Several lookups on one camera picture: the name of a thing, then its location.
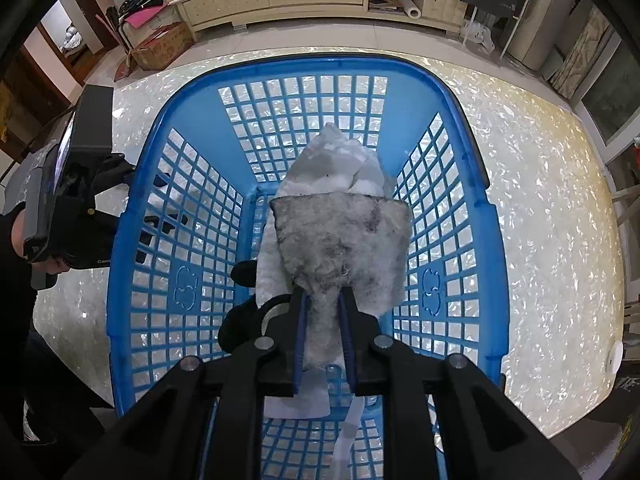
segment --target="blue plastic basket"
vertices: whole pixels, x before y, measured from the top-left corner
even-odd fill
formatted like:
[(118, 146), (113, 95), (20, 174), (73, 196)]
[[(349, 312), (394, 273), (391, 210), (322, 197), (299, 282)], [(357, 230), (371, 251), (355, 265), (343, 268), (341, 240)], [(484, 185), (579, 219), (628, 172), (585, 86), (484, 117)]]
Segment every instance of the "blue plastic basket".
[[(504, 248), (457, 99), (427, 70), (395, 58), (271, 58), (194, 79), (167, 101), (146, 140), (109, 282), (120, 414), (185, 355), (223, 354), (216, 335), (225, 312), (250, 293), (233, 284), (230, 270), (257, 256), (270, 198), (327, 122), (378, 150), (384, 170), (398, 178), (396, 198), (414, 212), (404, 301), (383, 317), (383, 329), (423, 354), (464, 352), (498, 381), (508, 350)], [(166, 192), (153, 186), (157, 175)], [(145, 216), (174, 228), (166, 234)], [(150, 245), (140, 243), (142, 231)], [(264, 478), (320, 479), (329, 467), (351, 393), (339, 368), (328, 367), (328, 378), (329, 417), (265, 419)], [(351, 472), (381, 478), (382, 465), (382, 414), (371, 397)]]

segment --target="brown box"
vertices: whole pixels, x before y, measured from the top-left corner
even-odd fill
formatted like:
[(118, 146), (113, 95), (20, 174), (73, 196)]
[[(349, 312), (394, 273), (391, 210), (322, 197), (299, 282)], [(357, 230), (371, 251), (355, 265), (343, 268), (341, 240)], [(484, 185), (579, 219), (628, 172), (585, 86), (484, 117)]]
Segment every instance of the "brown box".
[(158, 29), (140, 43), (132, 55), (142, 70), (164, 70), (193, 45), (193, 38), (183, 22)]

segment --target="curtain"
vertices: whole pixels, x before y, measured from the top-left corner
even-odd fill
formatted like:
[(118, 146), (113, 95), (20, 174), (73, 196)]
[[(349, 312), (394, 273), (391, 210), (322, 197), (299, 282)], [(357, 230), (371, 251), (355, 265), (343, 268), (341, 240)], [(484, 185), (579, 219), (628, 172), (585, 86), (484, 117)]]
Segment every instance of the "curtain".
[(604, 15), (593, 6), (589, 19), (574, 47), (564, 60), (560, 70), (551, 78), (551, 85), (561, 96), (571, 98), (578, 88), (583, 76), (591, 67), (596, 56), (600, 40), (609, 28), (609, 22)]

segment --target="rolled white paper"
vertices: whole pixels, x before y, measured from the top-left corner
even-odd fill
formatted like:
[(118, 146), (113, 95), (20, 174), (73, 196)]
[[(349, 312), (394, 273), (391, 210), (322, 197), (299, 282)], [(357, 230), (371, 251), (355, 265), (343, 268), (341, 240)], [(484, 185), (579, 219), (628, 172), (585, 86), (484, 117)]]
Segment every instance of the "rolled white paper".
[(417, 20), (422, 16), (420, 9), (415, 6), (412, 0), (400, 0), (400, 5), (404, 8), (404, 13), (412, 20)]

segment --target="silver bolt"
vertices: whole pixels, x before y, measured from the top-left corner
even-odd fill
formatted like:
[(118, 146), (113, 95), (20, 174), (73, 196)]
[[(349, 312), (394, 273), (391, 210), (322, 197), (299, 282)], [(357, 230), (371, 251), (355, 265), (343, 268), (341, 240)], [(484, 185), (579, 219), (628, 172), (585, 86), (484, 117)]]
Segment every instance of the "silver bolt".
[(200, 359), (195, 355), (187, 355), (187, 357), (180, 360), (180, 368), (185, 372), (193, 372), (198, 366), (200, 366)]
[(378, 348), (386, 350), (387, 348), (391, 348), (391, 345), (394, 343), (394, 340), (391, 339), (388, 335), (377, 335), (373, 338), (373, 344)]
[(462, 354), (451, 354), (449, 356), (449, 363), (454, 368), (460, 370), (460, 368), (464, 368), (466, 366), (468, 359), (464, 357)]
[(258, 350), (268, 350), (273, 346), (273, 339), (263, 335), (255, 340), (254, 345)]

